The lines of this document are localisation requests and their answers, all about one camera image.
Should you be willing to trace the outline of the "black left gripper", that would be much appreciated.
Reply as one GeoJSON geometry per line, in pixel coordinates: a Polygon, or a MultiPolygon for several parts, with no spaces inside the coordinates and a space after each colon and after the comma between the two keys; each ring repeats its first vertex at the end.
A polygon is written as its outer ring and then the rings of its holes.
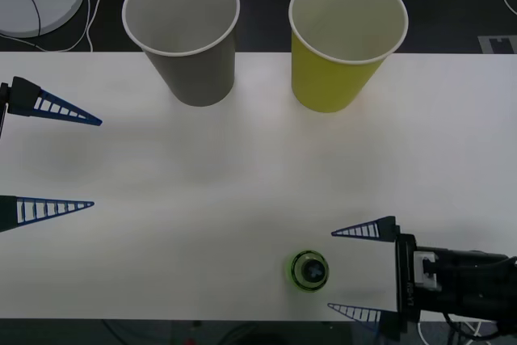
{"type": "MultiPolygon", "coordinates": [[[[0,135],[2,135],[10,87],[0,87],[0,135]]],[[[11,114],[100,126],[101,119],[61,99],[25,78],[13,77],[11,114]]],[[[22,196],[1,196],[1,232],[61,217],[91,208],[94,201],[56,200],[22,196]]]]}

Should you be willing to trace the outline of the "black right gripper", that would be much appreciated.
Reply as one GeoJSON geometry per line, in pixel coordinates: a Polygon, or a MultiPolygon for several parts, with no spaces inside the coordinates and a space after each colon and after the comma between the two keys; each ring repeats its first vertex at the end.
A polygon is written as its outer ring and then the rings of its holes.
{"type": "Polygon", "coordinates": [[[328,303],[333,311],[359,323],[377,337],[399,342],[400,332],[406,333],[410,323],[420,321],[422,311],[442,313],[439,299],[444,286],[437,274],[444,264],[444,249],[419,246],[414,235],[400,234],[395,216],[337,229],[332,237],[367,241],[395,242],[397,276],[397,312],[353,305],[328,303]]]}

